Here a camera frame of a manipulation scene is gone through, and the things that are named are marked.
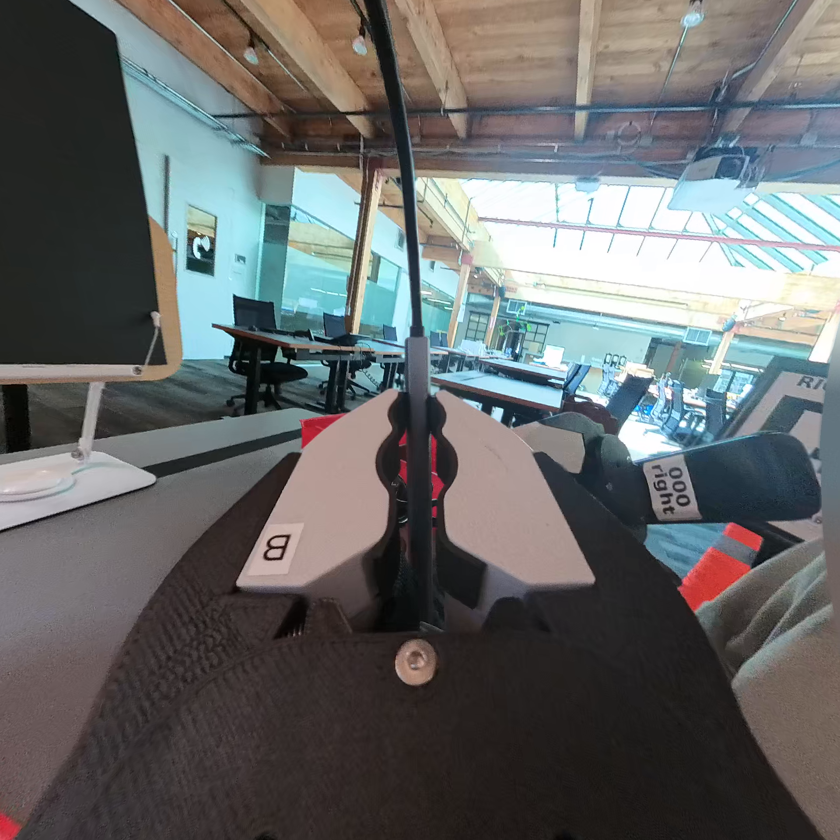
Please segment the red object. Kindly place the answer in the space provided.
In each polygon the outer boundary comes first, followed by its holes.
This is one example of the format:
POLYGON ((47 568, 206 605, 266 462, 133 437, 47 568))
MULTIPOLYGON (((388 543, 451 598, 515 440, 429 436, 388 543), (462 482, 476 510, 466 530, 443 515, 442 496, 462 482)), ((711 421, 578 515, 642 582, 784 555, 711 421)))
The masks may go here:
MULTIPOLYGON (((301 448, 305 448, 316 436, 322 431, 336 423, 340 417, 338 415, 314 416, 300 420, 301 426, 301 448)), ((404 433, 399 443, 400 456, 400 477, 405 479, 407 477, 406 466, 406 433, 404 433)))

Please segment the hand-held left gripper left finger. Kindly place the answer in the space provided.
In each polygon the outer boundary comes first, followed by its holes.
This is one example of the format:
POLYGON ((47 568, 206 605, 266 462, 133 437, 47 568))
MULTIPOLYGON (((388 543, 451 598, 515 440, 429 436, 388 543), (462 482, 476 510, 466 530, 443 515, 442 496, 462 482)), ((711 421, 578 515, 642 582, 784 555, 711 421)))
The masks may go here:
POLYGON ((400 565, 398 409, 390 390, 354 409, 302 451, 236 585, 250 594, 336 601, 371 627, 400 565))

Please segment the black panel with wooden back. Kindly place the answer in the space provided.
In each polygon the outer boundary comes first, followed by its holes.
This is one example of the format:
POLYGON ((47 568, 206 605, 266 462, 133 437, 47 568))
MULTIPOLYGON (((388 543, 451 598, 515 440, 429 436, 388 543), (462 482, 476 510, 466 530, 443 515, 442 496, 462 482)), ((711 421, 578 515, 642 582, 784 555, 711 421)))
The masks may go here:
POLYGON ((116 35, 2 2, 2 383, 161 380, 182 362, 116 35))

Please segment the person's right forearm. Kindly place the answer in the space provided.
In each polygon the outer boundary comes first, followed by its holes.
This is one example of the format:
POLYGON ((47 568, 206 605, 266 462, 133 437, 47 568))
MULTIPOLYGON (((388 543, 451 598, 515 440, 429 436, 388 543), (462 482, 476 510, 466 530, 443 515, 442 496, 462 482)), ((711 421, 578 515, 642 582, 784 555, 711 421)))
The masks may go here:
POLYGON ((823 838, 839 838, 839 643, 822 539, 696 609, 752 735, 823 838))

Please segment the black office chair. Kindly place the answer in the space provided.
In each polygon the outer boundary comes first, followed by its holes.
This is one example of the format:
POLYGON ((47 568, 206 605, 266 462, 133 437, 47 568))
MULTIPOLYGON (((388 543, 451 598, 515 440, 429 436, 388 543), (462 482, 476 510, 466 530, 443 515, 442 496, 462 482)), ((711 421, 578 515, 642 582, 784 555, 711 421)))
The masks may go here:
MULTIPOLYGON (((338 349, 351 350, 356 348, 360 336, 347 332, 346 321, 343 314, 334 314, 324 312, 322 315, 323 338, 329 346, 338 349)), ((351 398, 355 398, 358 392, 370 394, 371 391, 364 385, 355 382, 355 377, 360 372, 367 372, 371 368, 372 362, 365 356, 360 360, 351 361, 348 363, 347 380, 345 384, 345 392, 351 398)))
MULTIPOLYGON (((234 326, 248 332, 275 333, 277 330, 275 306, 272 302, 233 295, 234 326)), ((234 338, 228 358, 228 370, 242 375, 247 382, 259 363, 257 399, 264 407, 281 409, 280 398, 284 385, 308 378, 305 368, 286 358, 277 360, 278 347, 273 344, 234 338)))

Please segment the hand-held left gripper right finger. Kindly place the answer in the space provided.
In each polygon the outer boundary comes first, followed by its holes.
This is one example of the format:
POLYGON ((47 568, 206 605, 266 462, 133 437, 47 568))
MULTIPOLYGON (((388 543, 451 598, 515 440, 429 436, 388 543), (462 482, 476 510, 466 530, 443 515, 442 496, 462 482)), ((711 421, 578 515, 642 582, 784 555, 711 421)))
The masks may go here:
POLYGON ((530 446, 450 392, 433 399, 435 564, 446 611, 590 587, 595 577, 530 446))

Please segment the glass partition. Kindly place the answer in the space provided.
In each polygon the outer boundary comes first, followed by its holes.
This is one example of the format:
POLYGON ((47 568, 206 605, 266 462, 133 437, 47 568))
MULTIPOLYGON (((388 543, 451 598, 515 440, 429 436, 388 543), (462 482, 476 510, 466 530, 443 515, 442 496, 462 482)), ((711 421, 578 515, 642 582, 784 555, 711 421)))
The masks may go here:
MULTIPOLYGON (((264 205, 258 297, 273 301, 284 329, 322 329, 322 315, 342 316, 349 301, 361 209, 359 187, 336 174, 280 165, 259 170, 264 205)), ((383 212, 374 219, 360 331, 407 330, 410 315, 404 232, 383 212)))

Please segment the orange striped object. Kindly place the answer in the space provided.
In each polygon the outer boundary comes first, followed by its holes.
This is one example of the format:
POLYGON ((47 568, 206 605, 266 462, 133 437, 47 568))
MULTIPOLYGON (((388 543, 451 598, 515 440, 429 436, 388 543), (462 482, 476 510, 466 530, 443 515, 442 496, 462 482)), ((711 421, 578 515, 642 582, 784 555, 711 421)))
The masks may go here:
POLYGON ((758 533, 729 523, 679 585, 689 608, 696 611, 750 572, 762 545, 758 533))

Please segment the dark wall poster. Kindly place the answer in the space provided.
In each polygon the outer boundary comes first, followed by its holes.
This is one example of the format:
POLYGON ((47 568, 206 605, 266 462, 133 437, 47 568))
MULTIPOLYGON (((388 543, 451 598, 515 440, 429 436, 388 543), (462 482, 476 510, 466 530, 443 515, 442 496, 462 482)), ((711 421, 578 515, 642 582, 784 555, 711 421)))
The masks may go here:
POLYGON ((185 234, 185 269, 205 277, 214 277, 217 216, 198 206, 187 204, 185 234))

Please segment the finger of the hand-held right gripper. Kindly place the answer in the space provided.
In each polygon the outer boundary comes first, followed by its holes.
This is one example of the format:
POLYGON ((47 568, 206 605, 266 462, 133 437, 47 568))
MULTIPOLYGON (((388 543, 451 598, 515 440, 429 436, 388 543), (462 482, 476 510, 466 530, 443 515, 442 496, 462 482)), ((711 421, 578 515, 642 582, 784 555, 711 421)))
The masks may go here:
POLYGON ((585 462, 585 438, 577 431, 528 423, 513 428, 534 453, 544 453, 573 475, 582 472, 585 462))

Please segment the wooden office desk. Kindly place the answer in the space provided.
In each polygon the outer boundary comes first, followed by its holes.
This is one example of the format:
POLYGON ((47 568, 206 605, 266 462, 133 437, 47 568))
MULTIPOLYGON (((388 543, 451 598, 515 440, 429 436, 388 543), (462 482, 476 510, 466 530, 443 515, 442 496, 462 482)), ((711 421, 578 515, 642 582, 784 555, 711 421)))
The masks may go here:
MULTIPOLYGON (((242 338, 247 341, 273 344, 278 347, 277 360, 286 358, 293 364, 298 363, 304 355, 313 355, 317 361, 326 362, 329 367, 328 384, 324 397, 324 412, 336 414, 345 412, 345 384, 347 382, 348 363, 360 360, 362 356, 372 355, 373 347, 370 343, 359 341, 356 348, 351 350, 338 349, 326 344, 324 339, 316 338, 311 333, 295 334, 276 331, 270 332, 248 332, 236 328, 234 325, 213 323, 215 330, 225 333, 233 340, 242 338)), ((259 407, 264 406, 261 400, 257 399, 257 391, 261 391, 258 382, 259 363, 254 363, 249 381, 245 378, 245 393, 233 396, 227 400, 227 406, 234 409, 235 416, 248 416, 257 414, 259 407)))
POLYGON ((439 390, 480 404, 491 415, 502 411, 501 423, 507 427, 530 424, 560 413, 564 403, 561 389, 537 385, 483 371, 433 374, 430 382, 439 390))

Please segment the white ceiling projector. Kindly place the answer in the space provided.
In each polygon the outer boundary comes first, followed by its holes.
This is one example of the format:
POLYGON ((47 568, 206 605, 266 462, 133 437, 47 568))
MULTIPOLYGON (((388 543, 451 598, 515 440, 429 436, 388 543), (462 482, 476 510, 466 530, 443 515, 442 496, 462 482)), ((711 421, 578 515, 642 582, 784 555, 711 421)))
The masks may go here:
POLYGON ((754 192, 763 173, 761 148, 741 145, 737 134, 724 133, 696 152, 673 188, 668 210, 726 214, 754 192))

